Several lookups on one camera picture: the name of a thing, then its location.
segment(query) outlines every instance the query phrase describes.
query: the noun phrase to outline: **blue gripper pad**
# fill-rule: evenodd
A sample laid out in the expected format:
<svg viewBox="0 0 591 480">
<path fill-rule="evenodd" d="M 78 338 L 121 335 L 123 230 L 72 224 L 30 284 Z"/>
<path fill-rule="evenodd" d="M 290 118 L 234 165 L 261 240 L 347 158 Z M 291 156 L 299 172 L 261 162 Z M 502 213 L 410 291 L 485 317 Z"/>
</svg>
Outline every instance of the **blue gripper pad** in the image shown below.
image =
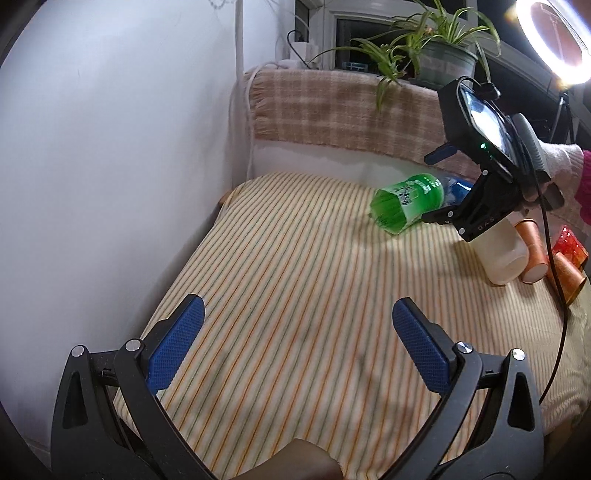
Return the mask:
<svg viewBox="0 0 591 480">
<path fill-rule="evenodd" d="M 205 305 L 195 297 L 162 339 L 148 363 L 146 383 L 152 395 L 170 386 L 205 319 Z"/>
<path fill-rule="evenodd" d="M 392 322 L 427 388 L 440 395 L 447 393 L 455 373 L 452 340 L 439 325 L 429 322 L 408 298 L 394 304 Z"/>
</svg>

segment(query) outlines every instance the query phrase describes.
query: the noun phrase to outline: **white wall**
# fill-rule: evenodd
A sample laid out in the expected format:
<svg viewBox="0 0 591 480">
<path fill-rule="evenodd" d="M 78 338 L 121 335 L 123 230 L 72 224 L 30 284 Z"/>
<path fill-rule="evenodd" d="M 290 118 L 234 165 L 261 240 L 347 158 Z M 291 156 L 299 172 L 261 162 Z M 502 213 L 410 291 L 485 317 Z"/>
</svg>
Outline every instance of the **white wall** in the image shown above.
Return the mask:
<svg viewBox="0 0 591 480">
<path fill-rule="evenodd" d="M 230 185 L 233 28 L 207 0 L 48 0 L 0 69 L 0 400 L 42 445 L 70 349 L 141 330 Z"/>
<path fill-rule="evenodd" d="M 289 58 L 296 0 L 244 0 L 244 69 Z"/>
</svg>

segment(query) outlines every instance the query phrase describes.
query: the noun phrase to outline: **orange paper cup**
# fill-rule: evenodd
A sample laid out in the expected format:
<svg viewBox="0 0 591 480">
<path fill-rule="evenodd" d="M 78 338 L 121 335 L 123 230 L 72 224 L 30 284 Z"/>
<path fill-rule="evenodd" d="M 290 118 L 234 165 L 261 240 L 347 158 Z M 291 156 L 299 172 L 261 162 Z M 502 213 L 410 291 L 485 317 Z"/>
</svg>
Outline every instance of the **orange paper cup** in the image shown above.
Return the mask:
<svg viewBox="0 0 591 480">
<path fill-rule="evenodd" d="M 583 275 L 561 252 L 556 252 L 554 254 L 554 263 L 556 265 L 558 280 L 562 286 L 562 291 L 564 292 L 566 304 L 570 305 L 575 301 L 580 291 L 583 289 L 587 277 L 585 277 L 585 275 Z M 548 271 L 546 277 L 556 292 L 558 292 L 551 270 Z"/>
<path fill-rule="evenodd" d="M 540 238 L 538 224 L 535 220 L 526 218 L 515 225 L 515 229 L 530 251 L 530 260 L 527 262 L 527 267 L 519 276 L 519 279 L 523 283 L 536 283 L 544 278 L 550 265 L 548 255 L 544 251 L 544 244 Z"/>
</svg>

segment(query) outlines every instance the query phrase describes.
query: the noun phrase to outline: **striped bedsheet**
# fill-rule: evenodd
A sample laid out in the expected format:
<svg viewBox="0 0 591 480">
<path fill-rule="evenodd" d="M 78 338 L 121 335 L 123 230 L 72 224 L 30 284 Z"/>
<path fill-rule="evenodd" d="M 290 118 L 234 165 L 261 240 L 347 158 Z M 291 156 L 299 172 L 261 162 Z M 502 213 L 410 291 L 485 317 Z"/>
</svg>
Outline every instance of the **striped bedsheet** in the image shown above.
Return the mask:
<svg viewBox="0 0 591 480">
<path fill-rule="evenodd" d="M 493 287 L 452 227 L 387 234 L 368 215 L 373 193 L 287 173 L 239 186 L 146 327 L 144 334 L 188 293 L 205 301 L 203 329 L 159 397 L 218 478 L 251 469 L 293 438 L 327 450 L 347 479 L 384 473 L 439 399 L 392 327 L 400 297 L 481 352 L 522 348 L 538 390 L 545 386 L 561 330 L 546 283 Z M 589 402 L 590 300 L 587 286 L 571 307 L 543 405 L 546 432 Z M 461 452 L 483 398 L 450 456 Z M 115 405 L 132 426 L 120 394 Z"/>
</svg>

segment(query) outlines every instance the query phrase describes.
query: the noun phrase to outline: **white plastic cup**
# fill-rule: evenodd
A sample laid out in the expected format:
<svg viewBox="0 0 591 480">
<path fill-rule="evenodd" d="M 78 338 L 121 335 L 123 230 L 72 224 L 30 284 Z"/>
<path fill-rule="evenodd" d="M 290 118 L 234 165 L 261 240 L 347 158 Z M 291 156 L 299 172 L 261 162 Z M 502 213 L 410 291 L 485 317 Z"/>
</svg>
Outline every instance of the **white plastic cup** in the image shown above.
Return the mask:
<svg viewBox="0 0 591 480">
<path fill-rule="evenodd" d="M 486 276 L 495 285 L 507 285 L 515 280 L 530 259 L 527 245 L 507 218 L 477 236 L 469 245 L 476 252 Z"/>
</svg>

